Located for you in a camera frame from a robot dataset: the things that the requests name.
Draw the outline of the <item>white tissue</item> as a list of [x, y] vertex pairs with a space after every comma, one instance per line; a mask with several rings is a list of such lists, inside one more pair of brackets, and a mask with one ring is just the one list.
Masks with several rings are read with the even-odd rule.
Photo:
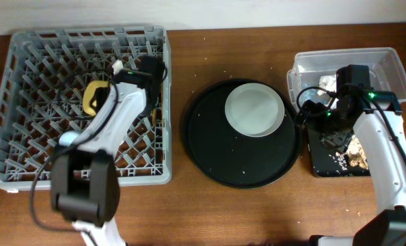
[[[325, 75], [319, 79], [319, 87], [328, 91], [328, 92], [336, 92], [337, 88], [336, 83], [336, 75]], [[317, 94], [319, 98], [323, 101], [324, 105], [328, 105], [331, 101], [331, 97], [324, 92], [323, 90], [318, 90]]]

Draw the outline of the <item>grey round plate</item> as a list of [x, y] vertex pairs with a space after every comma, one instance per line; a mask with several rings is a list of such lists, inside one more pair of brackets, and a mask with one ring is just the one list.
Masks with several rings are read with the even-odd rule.
[[264, 137], [275, 132], [285, 117], [282, 97], [261, 83], [245, 83], [233, 89], [224, 106], [230, 126], [248, 137]]

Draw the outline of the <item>wooden chopstick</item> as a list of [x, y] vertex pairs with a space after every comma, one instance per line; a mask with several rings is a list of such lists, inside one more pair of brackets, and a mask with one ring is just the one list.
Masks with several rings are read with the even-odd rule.
[[159, 108], [157, 110], [157, 121], [162, 121], [163, 120], [163, 83], [161, 84], [160, 87], [160, 92], [159, 92]]
[[157, 109], [152, 110], [152, 127], [156, 126], [157, 121]]

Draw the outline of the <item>yellow bowl with food scraps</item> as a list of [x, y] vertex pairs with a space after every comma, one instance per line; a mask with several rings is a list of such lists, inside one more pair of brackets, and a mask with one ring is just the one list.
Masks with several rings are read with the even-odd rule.
[[90, 116], [96, 116], [109, 95], [107, 81], [91, 81], [83, 95], [83, 111]]

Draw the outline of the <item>blue plastic cup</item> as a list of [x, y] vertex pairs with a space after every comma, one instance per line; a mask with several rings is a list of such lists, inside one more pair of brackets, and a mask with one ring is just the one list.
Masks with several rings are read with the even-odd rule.
[[79, 135], [80, 133], [77, 131], [67, 131], [59, 138], [58, 144], [63, 147], [69, 147]]

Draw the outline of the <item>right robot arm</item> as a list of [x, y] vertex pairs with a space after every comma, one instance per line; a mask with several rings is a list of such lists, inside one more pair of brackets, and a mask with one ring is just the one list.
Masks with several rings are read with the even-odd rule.
[[312, 235], [311, 245], [406, 245], [406, 138], [394, 92], [375, 90], [368, 66], [336, 72], [328, 105], [297, 101], [301, 123], [328, 136], [353, 133], [366, 155], [377, 199], [377, 216], [353, 236]]

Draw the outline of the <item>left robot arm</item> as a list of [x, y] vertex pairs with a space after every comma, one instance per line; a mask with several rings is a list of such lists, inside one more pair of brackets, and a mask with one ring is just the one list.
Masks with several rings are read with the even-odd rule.
[[86, 245], [125, 245], [115, 221], [120, 185], [114, 159], [132, 123], [156, 106], [167, 68], [146, 55], [136, 70], [122, 61], [111, 79], [91, 81], [83, 110], [93, 120], [82, 133], [64, 133], [51, 167], [51, 207], [70, 221]]

